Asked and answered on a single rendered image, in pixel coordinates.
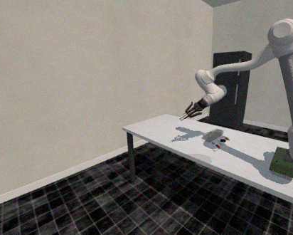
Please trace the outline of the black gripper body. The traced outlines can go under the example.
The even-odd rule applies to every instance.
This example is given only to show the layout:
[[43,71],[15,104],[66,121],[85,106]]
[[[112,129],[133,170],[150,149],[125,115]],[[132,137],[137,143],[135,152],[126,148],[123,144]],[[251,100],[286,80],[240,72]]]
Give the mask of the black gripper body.
[[204,108],[207,107],[206,102],[205,102],[204,100],[199,100],[197,103],[194,104],[194,106],[195,106],[195,105],[198,105],[198,106],[195,107],[194,109],[200,107],[200,108],[197,110],[197,112],[200,112],[200,111],[202,111]]

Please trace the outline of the grey three-compartment bin rack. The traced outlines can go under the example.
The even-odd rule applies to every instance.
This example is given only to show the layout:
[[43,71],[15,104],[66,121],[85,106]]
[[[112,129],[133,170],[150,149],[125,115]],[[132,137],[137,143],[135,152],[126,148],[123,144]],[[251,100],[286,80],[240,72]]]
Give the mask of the grey three-compartment bin rack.
[[214,130],[212,130],[210,132],[207,132],[207,133],[203,134],[203,139],[211,142],[214,139],[216,139],[216,138],[220,137],[221,135],[223,135],[223,133],[224,133],[224,130],[219,130],[219,129],[216,128],[216,129],[214,129]]

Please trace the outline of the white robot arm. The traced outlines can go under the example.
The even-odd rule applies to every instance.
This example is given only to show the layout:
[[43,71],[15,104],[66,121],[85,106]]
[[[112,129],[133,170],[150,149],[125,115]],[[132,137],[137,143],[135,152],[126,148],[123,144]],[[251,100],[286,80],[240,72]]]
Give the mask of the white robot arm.
[[201,99],[209,107],[222,99],[227,93],[224,85],[219,85],[218,87],[214,83],[217,74],[223,72],[249,71],[265,64],[273,58],[278,58],[292,119],[292,125],[287,131],[289,149],[286,150],[287,153],[284,161],[293,162],[293,19],[282,19],[274,23],[268,31],[267,38],[269,43],[252,60],[221,65],[207,71],[199,70],[195,74],[195,79],[199,86],[206,92],[206,95]]

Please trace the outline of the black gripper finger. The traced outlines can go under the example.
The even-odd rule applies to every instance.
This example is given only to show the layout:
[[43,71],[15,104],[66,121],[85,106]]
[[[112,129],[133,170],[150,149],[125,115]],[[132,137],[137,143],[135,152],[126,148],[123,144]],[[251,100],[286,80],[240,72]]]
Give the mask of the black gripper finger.
[[[185,117],[181,118],[181,121],[184,120],[184,119],[186,119],[187,117],[192,118],[192,117],[195,117],[195,116],[197,116],[197,115],[202,115],[202,111],[200,111],[199,113],[194,114],[195,112],[197,112],[197,110],[198,110],[199,108],[200,108],[200,107],[196,108],[193,112],[191,112],[191,113],[187,114]],[[193,115],[192,115],[192,114],[193,114]]]
[[[193,108],[191,108],[191,106],[194,105],[194,104],[195,104],[195,103],[191,102],[191,104],[188,106],[188,108],[187,108],[186,111],[185,111],[186,113],[183,114],[179,119],[185,117],[187,114],[189,114],[191,111],[193,111],[195,107],[198,106],[198,105],[195,105]],[[190,108],[191,108],[191,109],[190,109]],[[189,109],[190,109],[190,110],[189,110]]]

